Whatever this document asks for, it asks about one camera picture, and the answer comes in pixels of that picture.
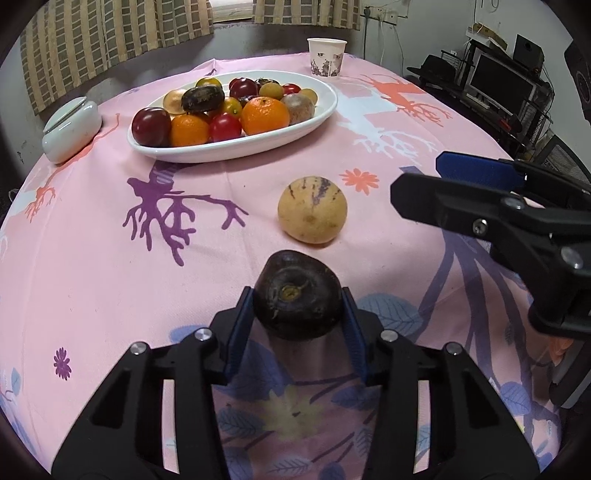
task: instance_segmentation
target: computer monitor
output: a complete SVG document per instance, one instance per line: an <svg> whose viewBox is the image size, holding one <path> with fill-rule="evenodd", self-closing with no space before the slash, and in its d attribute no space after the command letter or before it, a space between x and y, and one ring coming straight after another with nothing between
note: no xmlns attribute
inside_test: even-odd
<svg viewBox="0 0 591 480"><path fill-rule="evenodd" d="M519 116L525 100L531 100L535 84L486 54L481 54L469 86L509 114Z"/></svg>

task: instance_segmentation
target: metal screw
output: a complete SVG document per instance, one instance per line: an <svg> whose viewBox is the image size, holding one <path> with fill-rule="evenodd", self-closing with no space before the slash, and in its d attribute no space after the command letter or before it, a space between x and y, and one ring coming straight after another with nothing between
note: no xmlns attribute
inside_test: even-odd
<svg viewBox="0 0 591 480"><path fill-rule="evenodd" d="M502 202L509 208L513 208L513 210L523 210L525 208L525 203L515 197L505 197Z"/></svg>
<svg viewBox="0 0 591 480"><path fill-rule="evenodd" d="M488 231L488 222L484 220L484 218L474 220L474 223L472 224L472 231L477 236L485 236L486 232Z"/></svg>
<svg viewBox="0 0 591 480"><path fill-rule="evenodd" d="M379 334L379 337L384 342L395 342L396 340L398 340L398 332L394 330L382 330L382 333Z"/></svg>
<svg viewBox="0 0 591 480"><path fill-rule="evenodd" d="M567 265L573 267L575 270L583 268L583 257L574 248L562 247L560 249L560 256Z"/></svg>
<svg viewBox="0 0 591 480"><path fill-rule="evenodd" d="M141 353L144 353L147 348L148 345L146 345L144 342L135 342L129 347L129 351L134 355L140 355Z"/></svg>
<svg viewBox="0 0 591 480"><path fill-rule="evenodd" d="M213 336L213 332L209 328L200 328L195 332L195 338L200 342L209 340Z"/></svg>
<svg viewBox="0 0 591 480"><path fill-rule="evenodd" d="M459 355L463 352L464 348L459 343L450 342L445 346L445 350L447 351L447 353L450 353L452 355Z"/></svg>

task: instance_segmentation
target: pink tablecloth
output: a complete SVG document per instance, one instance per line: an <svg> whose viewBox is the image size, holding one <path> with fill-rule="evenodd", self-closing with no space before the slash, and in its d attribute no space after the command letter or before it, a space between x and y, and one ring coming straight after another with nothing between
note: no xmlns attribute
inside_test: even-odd
<svg viewBox="0 0 591 480"><path fill-rule="evenodd" d="M194 166L128 146L134 113L154 98L211 72L251 69L309 73L309 57L211 60L123 93L100 107L92 145L59 168L42 158L29 175L0 231L0 405L29 450L49 468L132 342L179 341L235 305L273 252L296 249L329 265L384 325L422 345L466 345L547 464L559 422L547 400L547 340L525 319L524 286L478 242L403 220L389 203L393 180L436 174L443 150L504 152L418 87L351 56L333 81L337 112L290 145ZM276 219L283 189L308 175L331 179L349 204L344 230L323 249L288 238ZM233 480L358 477L377 395L352 375L340 331L290 345L255 325L240 374L215 394ZM424 388L421 398L419 467ZM164 407L174 469L170 390Z"/></svg>

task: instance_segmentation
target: curtain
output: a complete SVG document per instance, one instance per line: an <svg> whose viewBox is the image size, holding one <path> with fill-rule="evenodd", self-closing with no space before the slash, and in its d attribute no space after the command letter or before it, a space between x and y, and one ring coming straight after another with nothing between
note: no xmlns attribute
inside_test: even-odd
<svg viewBox="0 0 591 480"><path fill-rule="evenodd" d="M359 0L254 0L260 24L319 25L359 30Z"/></svg>
<svg viewBox="0 0 591 480"><path fill-rule="evenodd" d="M209 0L50 0L21 35L33 111L118 63L212 32Z"/></svg>

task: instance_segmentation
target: paper cup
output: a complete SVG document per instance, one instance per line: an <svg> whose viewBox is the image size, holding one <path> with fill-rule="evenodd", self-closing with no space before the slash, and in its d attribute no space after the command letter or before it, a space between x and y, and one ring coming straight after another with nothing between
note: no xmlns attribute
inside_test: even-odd
<svg viewBox="0 0 591 480"><path fill-rule="evenodd" d="M312 75L338 77L345 55L345 40L334 38L308 38Z"/></svg>

